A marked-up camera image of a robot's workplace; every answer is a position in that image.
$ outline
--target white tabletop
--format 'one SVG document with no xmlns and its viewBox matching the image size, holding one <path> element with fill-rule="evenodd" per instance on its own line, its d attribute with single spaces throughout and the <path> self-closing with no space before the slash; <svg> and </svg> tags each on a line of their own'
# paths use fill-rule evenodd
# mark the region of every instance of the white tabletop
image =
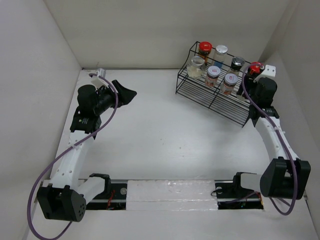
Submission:
<svg viewBox="0 0 320 240">
<path fill-rule="evenodd" d="M 58 154 L 67 146 L 77 103 L 77 89 L 90 83 L 89 71 L 79 75 Z M 178 70 L 109 70 L 137 91 L 133 101 L 117 110 L 111 123 L 88 151 L 80 178 L 92 173 L 111 179 L 232 179 L 236 172 L 263 173 L 269 164 L 264 143 L 251 122 L 244 128 L 197 103 L 175 95 Z M 111 110 L 102 115 L 102 122 Z M 55 173 L 58 163 L 54 165 Z M 154 209 L 149 202 L 124 211 L 86 211 L 61 239 L 279 239 L 317 240 L 304 200 L 290 216 L 282 216 L 264 198 L 262 210 Z M 54 237 L 63 221 L 46 220 L 37 206 L 34 225 Z M 28 240 L 36 238 L 29 234 Z"/>
</svg>

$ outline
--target jar label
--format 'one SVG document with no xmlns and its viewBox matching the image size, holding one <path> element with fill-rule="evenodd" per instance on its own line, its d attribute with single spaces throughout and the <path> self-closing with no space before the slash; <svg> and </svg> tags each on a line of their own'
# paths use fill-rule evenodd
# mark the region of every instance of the jar label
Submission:
<svg viewBox="0 0 320 240">
<path fill-rule="evenodd" d="M 205 83 L 205 85 L 207 85 L 208 87 L 214 87 L 214 86 L 216 85 L 217 81 L 218 81 L 218 78 L 217 78 L 217 77 L 216 77 L 216 78 L 211 78 L 211 77 L 209 77 L 209 76 L 207 75 L 207 76 L 205 77 L 204 83 Z"/>
<path fill-rule="evenodd" d="M 227 86 L 225 83 L 223 83 L 223 85 L 221 86 L 221 92 L 224 95 L 230 95 L 232 93 L 232 91 L 234 90 L 235 86 Z"/>
</svg>

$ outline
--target wire rack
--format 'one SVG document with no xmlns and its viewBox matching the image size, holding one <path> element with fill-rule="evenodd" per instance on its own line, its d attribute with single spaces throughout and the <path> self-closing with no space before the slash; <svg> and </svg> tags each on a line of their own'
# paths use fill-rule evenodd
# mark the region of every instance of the wire rack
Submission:
<svg viewBox="0 0 320 240">
<path fill-rule="evenodd" d="M 231 60 L 234 57 L 229 53 L 227 53 L 226 59 L 224 63 L 222 63 L 221 74 L 218 78 L 217 84 L 214 87 L 209 87 L 205 84 L 208 67 L 210 67 L 211 63 L 214 61 L 211 57 L 208 57 L 209 60 L 206 67 L 206 72 L 200 79 L 193 79 L 189 77 L 187 72 L 187 63 L 193 56 L 198 54 L 197 49 L 199 43 L 199 41 L 196 41 L 189 49 L 188 57 L 186 58 L 177 75 L 175 93 L 180 94 L 202 106 L 205 106 L 206 108 L 224 116 L 229 120 L 232 120 L 243 127 L 248 120 L 247 118 L 250 106 L 249 102 L 240 101 L 236 97 L 236 93 L 239 90 L 239 86 L 242 81 L 243 72 L 240 72 L 238 82 L 230 95 L 224 95 L 222 92 L 220 92 L 220 86 L 230 68 L 230 66 L 226 63 L 231 63 Z M 244 67 L 249 64 L 250 62 L 246 61 Z"/>
</svg>

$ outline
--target table surface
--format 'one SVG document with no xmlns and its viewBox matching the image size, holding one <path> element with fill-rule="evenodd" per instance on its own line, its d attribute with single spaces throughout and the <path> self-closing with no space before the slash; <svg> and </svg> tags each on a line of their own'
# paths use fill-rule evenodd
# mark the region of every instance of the table surface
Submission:
<svg viewBox="0 0 320 240">
<path fill-rule="evenodd" d="M 90 83 L 90 72 L 80 72 L 57 155 L 68 144 L 77 90 Z M 127 180 L 229 180 L 236 172 L 264 172 L 268 153 L 252 123 L 241 128 L 175 95 L 177 73 L 175 69 L 107 71 L 108 80 L 117 79 L 137 96 L 119 108 L 97 135 L 80 178 L 103 173 Z M 102 122 L 110 114 L 106 111 Z M 318 239 L 304 200 L 297 201 L 287 217 L 277 213 L 269 199 L 263 200 L 264 211 L 156 210 L 150 202 L 125 211 L 87 211 L 61 239 Z M 46 237 L 54 237 L 66 224 L 44 219 L 38 205 L 33 220 Z M 30 233 L 27 239 L 36 238 Z"/>
</svg>

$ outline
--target jar with white lid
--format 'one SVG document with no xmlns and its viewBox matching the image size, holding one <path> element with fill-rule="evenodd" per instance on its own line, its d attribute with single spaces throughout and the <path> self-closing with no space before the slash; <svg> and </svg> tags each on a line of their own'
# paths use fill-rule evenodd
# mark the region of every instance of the jar with white lid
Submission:
<svg viewBox="0 0 320 240">
<path fill-rule="evenodd" d="M 221 73 L 221 70 L 219 67 L 210 66 L 206 73 L 206 77 L 204 81 L 205 85 L 207 85 L 208 87 L 214 87 L 217 84 L 220 73 Z"/>
<path fill-rule="evenodd" d="M 216 66 L 218 68 L 222 68 L 222 63 L 226 59 L 226 55 L 228 52 L 228 48 L 225 45 L 218 45 L 215 48 L 214 54 L 213 54 L 213 66 Z"/>
<path fill-rule="evenodd" d="M 186 70 L 190 78 L 201 78 L 206 70 L 205 60 L 200 56 L 193 56 L 186 66 Z"/>
<path fill-rule="evenodd" d="M 228 73 L 225 75 L 222 86 L 221 86 L 221 92 L 224 95 L 230 95 L 232 91 L 235 88 L 235 85 L 238 82 L 238 77 L 233 73 Z"/>
</svg>

